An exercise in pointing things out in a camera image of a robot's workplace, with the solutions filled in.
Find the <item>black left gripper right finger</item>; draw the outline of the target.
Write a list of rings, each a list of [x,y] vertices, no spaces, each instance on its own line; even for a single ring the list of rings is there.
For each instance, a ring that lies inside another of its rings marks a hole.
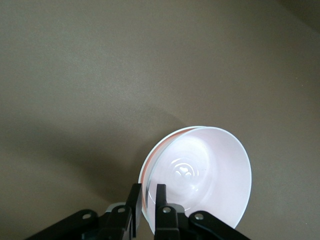
[[[156,240],[247,240],[248,237],[210,213],[200,210],[186,216],[183,207],[167,203],[165,184],[156,187]]]

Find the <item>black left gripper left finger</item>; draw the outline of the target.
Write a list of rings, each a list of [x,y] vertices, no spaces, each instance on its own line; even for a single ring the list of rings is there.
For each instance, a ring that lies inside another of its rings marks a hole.
[[[110,205],[99,216],[80,210],[28,237],[29,240],[131,240],[142,214],[142,184],[132,185],[126,202]]]

